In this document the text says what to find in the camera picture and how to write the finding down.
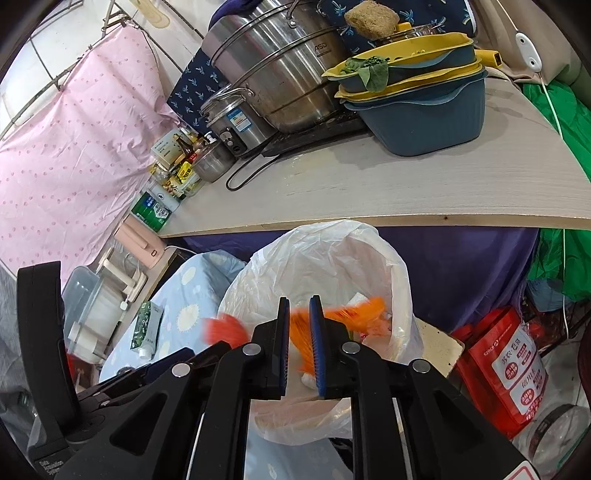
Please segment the grey fabric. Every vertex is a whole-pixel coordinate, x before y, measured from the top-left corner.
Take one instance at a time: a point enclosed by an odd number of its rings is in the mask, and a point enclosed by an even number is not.
[[[31,408],[18,340],[17,283],[0,268],[0,418],[22,451],[33,427]]]

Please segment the red shopping bag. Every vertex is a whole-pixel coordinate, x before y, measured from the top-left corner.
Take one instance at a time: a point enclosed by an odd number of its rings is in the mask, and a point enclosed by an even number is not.
[[[534,417],[547,382],[526,325],[513,307],[505,307],[453,336],[467,347],[457,369],[474,405],[512,439]]]

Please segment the beige curtain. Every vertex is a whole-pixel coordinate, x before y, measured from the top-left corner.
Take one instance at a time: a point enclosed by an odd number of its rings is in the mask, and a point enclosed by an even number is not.
[[[559,28],[531,0],[470,0],[476,17],[476,46],[498,50],[503,57],[502,71],[516,82],[540,82],[521,58],[515,28],[499,1],[517,28],[534,43],[542,58],[544,82],[556,78],[572,84],[581,73],[581,61]]]

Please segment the green leafy vegetable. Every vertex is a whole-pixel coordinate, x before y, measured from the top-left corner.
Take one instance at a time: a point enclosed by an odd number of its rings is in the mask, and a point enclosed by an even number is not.
[[[388,85],[388,58],[374,55],[368,59],[347,59],[342,74],[358,73],[369,92],[381,92]]]

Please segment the silver screw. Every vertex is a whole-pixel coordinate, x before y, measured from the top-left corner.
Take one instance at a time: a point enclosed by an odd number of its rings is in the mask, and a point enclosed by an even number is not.
[[[188,366],[187,364],[176,364],[172,370],[173,375],[177,378],[181,378],[181,377],[184,377],[185,375],[188,375],[190,371],[191,371],[191,367]]]
[[[242,347],[244,355],[253,356],[261,353],[261,346],[258,343],[247,343]]]
[[[419,358],[413,362],[413,370],[420,374],[426,374],[429,372],[429,370],[431,370],[431,364],[426,360]]]
[[[343,343],[343,346],[341,348],[343,349],[343,352],[350,353],[351,355],[353,355],[354,353],[359,353],[359,351],[361,350],[359,344],[355,342]]]

